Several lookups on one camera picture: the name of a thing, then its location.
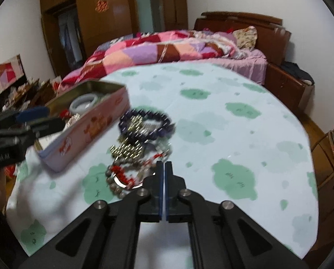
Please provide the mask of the red knot cord charm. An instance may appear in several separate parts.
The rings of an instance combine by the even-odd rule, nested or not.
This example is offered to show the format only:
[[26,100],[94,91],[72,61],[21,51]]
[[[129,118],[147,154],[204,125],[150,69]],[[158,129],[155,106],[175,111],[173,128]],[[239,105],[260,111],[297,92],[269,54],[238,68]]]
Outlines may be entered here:
[[67,120],[71,118],[71,113],[68,109],[64,109],[63,111],[60,112],[59,117],[63,120]]

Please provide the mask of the white jade bangle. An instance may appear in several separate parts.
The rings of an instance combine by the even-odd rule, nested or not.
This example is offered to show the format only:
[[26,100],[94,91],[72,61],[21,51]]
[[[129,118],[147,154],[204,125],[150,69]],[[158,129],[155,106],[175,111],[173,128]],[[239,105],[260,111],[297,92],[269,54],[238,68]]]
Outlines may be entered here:
[[81,95],[74,99],[70,106],[69,111],[71,114],[84,114],[90,109],[93,108],[93,106],[97,103],[98,96],[94,93],[87,93],[84,95]]

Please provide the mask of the pink metal tin box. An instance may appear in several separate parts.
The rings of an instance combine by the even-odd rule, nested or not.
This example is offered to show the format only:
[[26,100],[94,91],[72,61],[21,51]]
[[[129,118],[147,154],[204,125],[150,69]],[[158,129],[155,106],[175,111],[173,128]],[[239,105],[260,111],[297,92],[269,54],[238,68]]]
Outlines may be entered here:
[[130,108],[125,85],[98,80],[87,80],[75,85],[49,101],[46,107],[51,115],[59,115],[64,109],[69,110],[74,99],[87,93],[94,93],[98,97],[112,93],[112,96],[105,101],[98,99],[93,108],[84,114],[72,114],[63,131],[46,137],[46,141],[39,139],[35,144],[39,159],[55,172],[61,172]]

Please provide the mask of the silver bangle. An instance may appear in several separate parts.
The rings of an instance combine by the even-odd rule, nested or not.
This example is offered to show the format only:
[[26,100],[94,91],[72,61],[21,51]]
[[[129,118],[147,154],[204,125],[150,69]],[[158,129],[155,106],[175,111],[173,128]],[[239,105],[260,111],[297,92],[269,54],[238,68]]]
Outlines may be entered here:
[[137,177],[132,177],[126,175],[124,172],[113,173],[111,178],[113,178],[114,183],[125,190],[137,189],[143,185],[143,181],[139,180]]

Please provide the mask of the green jade bangle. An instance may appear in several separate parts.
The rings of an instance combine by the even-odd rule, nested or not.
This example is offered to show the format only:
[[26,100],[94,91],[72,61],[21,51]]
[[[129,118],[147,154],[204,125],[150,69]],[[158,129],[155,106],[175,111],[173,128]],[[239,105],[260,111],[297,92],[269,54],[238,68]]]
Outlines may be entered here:
[[109,98],[111,98],[111,96],[112,96],[112,93],[103,94],[99,97],[99,101],[108,100]]

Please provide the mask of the silver wristwatch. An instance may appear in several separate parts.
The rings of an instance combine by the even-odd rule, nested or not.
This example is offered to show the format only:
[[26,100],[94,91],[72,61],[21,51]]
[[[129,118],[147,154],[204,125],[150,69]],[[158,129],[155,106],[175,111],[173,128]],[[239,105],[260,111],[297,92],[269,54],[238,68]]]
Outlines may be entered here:
[[174,124],[130,124],[125,137],[132,146],[142,145],[145,147],[150,142],[156,142],[170,136],[173,131]]

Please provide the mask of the wooden tv cabinet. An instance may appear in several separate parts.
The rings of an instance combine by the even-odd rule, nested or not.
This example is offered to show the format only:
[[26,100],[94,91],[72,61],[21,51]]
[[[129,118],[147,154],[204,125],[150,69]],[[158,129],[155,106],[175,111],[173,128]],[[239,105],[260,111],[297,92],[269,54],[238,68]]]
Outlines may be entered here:
[[0,112],[45,106],[56,97],[60,83],[60,77],[40,81],[22,76],[0,93]]

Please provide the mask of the television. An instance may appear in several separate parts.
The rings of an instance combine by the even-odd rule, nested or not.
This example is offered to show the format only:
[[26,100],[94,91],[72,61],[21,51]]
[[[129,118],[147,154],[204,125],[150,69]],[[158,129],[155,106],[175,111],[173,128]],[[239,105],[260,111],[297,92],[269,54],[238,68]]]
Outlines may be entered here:
[[0,64],[0,94],[22,77],[26,76],[20,55]]

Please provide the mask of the wicker chair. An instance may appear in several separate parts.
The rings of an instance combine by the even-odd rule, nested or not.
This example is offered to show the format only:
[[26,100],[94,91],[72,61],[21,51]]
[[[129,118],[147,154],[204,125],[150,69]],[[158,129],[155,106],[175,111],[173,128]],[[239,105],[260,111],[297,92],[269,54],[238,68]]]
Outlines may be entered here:
[[334,205],[334,126],[312,145],[319,204]]

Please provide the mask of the patchwork quilt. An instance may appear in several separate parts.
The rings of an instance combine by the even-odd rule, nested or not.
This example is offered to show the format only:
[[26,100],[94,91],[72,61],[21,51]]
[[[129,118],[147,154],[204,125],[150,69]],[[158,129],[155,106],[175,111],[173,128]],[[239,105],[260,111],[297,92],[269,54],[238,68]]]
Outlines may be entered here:
[[119,40],[97,49],[82,68],[61,81],[59,91],[128,67],[223,57],[242,60],[246,55],[232,40],[218,33],[196,30],[157,32]]

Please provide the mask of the red double happiness decoration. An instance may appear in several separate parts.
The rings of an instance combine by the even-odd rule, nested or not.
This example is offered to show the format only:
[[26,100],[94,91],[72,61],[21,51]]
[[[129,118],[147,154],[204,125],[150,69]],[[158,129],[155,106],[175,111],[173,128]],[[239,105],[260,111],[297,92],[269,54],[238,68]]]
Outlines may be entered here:
[[96,3],[95,11],[98,13],[105,12],[109,9],[109,4],[106,0],[98,0]]

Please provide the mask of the wooden nightstand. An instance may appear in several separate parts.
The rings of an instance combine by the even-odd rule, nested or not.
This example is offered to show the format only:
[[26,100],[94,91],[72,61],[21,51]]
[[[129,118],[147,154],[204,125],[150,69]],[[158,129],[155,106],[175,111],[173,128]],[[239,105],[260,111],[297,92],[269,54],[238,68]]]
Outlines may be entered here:
[[295,115],[299,115],[304,112],[315,86],[309,86],[279,66],[269,63],[264,87]]

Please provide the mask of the pink bed sheet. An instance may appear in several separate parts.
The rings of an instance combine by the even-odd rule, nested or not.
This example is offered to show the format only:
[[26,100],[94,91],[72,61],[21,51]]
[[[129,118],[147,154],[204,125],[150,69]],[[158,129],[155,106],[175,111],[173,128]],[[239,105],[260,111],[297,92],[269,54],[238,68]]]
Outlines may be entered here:
[[264,85],[267,70],[267,58],[257,49],[245,50],[246,57],[241,60],[231,58],[211,58],[208,63],[230,69],[259,85]]

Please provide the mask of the dark clothes pile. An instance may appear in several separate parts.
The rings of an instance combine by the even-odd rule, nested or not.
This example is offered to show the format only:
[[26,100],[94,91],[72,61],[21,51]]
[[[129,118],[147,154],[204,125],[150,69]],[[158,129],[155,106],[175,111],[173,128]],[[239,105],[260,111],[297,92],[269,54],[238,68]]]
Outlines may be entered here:
[[311,77],[309,73],[299,68],[296,63],[284,61],[280,68],[287,72],[289,75],[293,76],[294,78],[301,80],[308,86],[313,86],[315,84],[314,79]]

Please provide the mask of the floral pillow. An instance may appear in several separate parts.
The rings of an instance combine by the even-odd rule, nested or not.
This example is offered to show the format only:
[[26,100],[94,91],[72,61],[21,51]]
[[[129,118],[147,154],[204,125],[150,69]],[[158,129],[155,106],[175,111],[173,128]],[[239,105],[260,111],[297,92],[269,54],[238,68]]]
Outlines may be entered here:
[[258,39],[258,32],[254,26],[248,26],[234,31],[233,36],[240,49],[253,50]]

